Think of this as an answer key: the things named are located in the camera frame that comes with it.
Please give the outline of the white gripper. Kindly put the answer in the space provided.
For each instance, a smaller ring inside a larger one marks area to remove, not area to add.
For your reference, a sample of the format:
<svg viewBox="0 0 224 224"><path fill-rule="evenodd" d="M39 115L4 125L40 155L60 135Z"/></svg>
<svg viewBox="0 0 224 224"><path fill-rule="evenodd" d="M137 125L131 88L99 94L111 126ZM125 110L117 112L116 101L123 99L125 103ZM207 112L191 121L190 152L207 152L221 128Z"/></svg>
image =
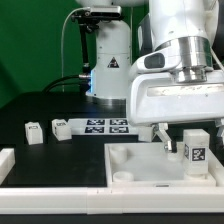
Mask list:
<svg viewBox="0 0 224 224"><path fill-rule="evenodd" d="M224 145L224 73L215 70L203 83L176 83L169 73L140 75L131 83L127 118L133 126L154 126L154 133L168 153L176 144L167 133L168 124L215 120L217 136Z"/></svg>

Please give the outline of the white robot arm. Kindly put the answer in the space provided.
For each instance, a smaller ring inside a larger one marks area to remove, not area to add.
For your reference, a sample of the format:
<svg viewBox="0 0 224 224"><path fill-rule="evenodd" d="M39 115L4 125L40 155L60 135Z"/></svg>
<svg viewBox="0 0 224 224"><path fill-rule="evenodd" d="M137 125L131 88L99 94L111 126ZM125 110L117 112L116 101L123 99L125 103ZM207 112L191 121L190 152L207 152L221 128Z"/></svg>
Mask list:
<svg viewBox="0 0 224 224"><path fill-rule="evenodd" d="M151 50L130 66L127 116L151 125L172 149L168 125L224 119L224 71L212 65L218 0L137 0L149 4L143 43Z"/></svg>

